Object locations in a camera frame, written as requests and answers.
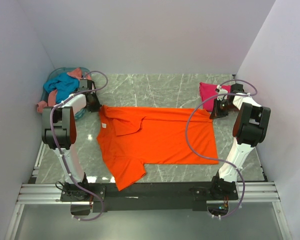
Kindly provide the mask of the orange t-shirt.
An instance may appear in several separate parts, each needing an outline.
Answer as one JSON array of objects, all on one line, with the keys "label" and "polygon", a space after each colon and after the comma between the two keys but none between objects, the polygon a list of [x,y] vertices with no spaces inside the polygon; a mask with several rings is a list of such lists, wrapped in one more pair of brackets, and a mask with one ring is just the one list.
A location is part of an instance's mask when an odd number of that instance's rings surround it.
[{"label": "orange t-shirt", "polygon": [[146,175],[145,165],[217,165],[210,114],[192,108],[103,105],[97,136],[119,191]]}]

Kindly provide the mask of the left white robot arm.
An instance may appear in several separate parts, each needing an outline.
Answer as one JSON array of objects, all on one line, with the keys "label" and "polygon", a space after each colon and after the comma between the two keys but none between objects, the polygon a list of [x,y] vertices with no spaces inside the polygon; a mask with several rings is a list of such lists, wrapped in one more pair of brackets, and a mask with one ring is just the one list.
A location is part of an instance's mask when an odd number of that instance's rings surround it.
[{"label": "left white robot arm", "polygon": [[75,146],[75,115],[83,109],[91,112],[100,110],[102,105],[96,95],[97,90],[93,80],[84,78],[79,81],[77,90],[66,99],[54,106],[45,107],[42,112],[42,141],[57,155],[64,171],[62,193],[75,201],[101,200],[89,188]]}]

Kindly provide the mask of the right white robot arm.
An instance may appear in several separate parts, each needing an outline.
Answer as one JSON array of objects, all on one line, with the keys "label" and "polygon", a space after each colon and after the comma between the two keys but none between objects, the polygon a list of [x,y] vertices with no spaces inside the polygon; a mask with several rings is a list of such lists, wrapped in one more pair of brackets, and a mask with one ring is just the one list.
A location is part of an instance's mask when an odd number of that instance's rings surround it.
[{"label": "right white robot arm", "polygon": [[232,136],[233,144],[226,162],[212,178],[209,193],[216,200],[237,197],[236,181],[238,171],[248,155],[266,137],[271,109],[258,104],[252,96],[244,92],[242,84],[231,85],[230,91],[218,85],[218,96],[213,101],[210,119],[226,117],[229,111],[238,110]]}]

